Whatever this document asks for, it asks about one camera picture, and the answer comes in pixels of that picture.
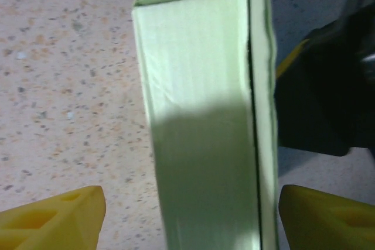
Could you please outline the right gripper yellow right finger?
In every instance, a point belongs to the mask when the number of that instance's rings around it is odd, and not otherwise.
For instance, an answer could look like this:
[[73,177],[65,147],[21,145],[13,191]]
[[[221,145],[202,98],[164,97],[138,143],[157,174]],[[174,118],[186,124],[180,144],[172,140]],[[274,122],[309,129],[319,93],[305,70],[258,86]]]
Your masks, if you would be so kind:
[[284,185],[279,215],[290,250],[375,250],[375,206]]

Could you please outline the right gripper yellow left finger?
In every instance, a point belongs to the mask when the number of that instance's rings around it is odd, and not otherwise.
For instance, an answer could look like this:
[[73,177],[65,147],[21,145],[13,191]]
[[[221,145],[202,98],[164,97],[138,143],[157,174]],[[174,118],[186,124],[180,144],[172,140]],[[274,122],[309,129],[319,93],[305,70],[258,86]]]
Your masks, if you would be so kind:
[[0,212],[0,250],[96,250],[106,213],[101,186]]

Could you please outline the green paper box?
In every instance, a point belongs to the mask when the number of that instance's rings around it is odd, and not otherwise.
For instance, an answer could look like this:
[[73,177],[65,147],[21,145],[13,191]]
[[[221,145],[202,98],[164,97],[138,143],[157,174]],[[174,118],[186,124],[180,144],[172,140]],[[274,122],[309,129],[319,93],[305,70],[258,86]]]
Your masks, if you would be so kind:
[[279,250],[271,0],[136,0],[167,250]]

